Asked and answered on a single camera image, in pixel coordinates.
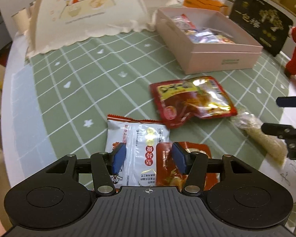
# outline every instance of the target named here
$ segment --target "red snack packet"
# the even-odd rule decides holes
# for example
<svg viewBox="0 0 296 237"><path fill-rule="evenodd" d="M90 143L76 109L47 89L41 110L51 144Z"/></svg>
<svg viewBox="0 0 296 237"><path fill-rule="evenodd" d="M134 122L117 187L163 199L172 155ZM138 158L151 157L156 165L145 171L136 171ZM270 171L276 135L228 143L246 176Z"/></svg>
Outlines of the red snack packet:
<svg viewBox="0 0 296 237"><path fill-rule="evenodd" d="M210 119L237 115L230 98L211 76L154 83L150 90L168 128L179 127L192 116Z"/></svg>
<svg viewBox="0 0 296 237"><path fill-rule="evenodd" d="M206 153L209 158L212 158L211 152L207 145L181 141L179 144L187 150L187 152L199 151ZM172 143L161 142L156 146L156 161L157 161L157 186L178 186L181 191L185 184L187 175L180 174L171 157ZM209 190L218 183L215 173L207 173L204 190Z"/></svg>

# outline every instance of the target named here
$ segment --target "food cover tent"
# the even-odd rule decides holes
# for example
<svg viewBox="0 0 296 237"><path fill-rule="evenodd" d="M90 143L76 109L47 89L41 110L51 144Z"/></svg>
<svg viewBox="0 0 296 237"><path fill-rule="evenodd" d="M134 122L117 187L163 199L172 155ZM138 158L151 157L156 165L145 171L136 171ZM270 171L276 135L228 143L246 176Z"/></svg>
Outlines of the food cover tent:
<svg viewBox="0 0 296 237"><path fill-rule="evenodd" d="M28 56L89 37L154 30L154 11L171 0L37 0L30 21Z"/></svg>

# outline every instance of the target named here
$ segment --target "silver bolt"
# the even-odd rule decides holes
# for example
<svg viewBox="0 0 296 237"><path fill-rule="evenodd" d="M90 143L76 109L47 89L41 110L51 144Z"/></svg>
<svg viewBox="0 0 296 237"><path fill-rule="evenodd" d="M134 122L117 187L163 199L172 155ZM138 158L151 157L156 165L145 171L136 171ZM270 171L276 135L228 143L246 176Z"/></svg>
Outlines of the silver bolt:
<svg viewBox="0 0 296 237"><path fill-rule="evenodd" d="M184 188L186 192L189 193L198 193L201 189L196 185L188 185Z"/></svg>
<svg viewBox="0 0 296 237"><path fill-rule="evenodd" d="M108 185L102 185L97 190L100 193L110 193L111 191L113 191L113 188Z"/></svg>

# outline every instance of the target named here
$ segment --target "pink box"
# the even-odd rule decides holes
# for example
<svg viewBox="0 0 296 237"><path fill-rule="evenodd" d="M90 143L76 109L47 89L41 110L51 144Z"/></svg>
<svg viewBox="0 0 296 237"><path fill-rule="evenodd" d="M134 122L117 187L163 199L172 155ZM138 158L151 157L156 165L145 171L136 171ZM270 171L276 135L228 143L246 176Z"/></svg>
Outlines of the pink box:
<svg viewBox="0 0 296 237"><path fill-rule="evenodd" d="M196 28L208 27L230 34L232 43L193 43L171 20L185 14ZM262 46L246 31L218 11L196 8L158 8L156 28L185 74L251 69Z"/></svg>

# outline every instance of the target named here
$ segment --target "red circle with chinese character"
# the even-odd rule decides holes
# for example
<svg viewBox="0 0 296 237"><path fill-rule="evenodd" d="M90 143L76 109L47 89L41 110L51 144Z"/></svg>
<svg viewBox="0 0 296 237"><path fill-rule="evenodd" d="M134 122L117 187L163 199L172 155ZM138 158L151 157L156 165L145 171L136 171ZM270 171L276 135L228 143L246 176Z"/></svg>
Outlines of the red circle with chinese character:
<svg viewBox="0 0 296 237"><path fill-rule="evenodd" d="M153 152L153 146L146 146L146 152Z"/></svg>
<svg viewBox="0 0 296 237"><path fill-rule="evenodd" d="M153 153L152 152L146 152L145 157L147 159L152 159L153 158Z"/></svg>
<svg viewBox="0 0 296 237"><path fill-rule="evenodd" d="M146 166L151 166L153 163L152 159L145 159Z"/></svg>
<svg viewBox="0 0 296 237"><path fill-rule="evenodd" d="M176 108L173 106L167 106L163 109L163 114L168 120L175 119L177 113L176 113Z"/></svg>

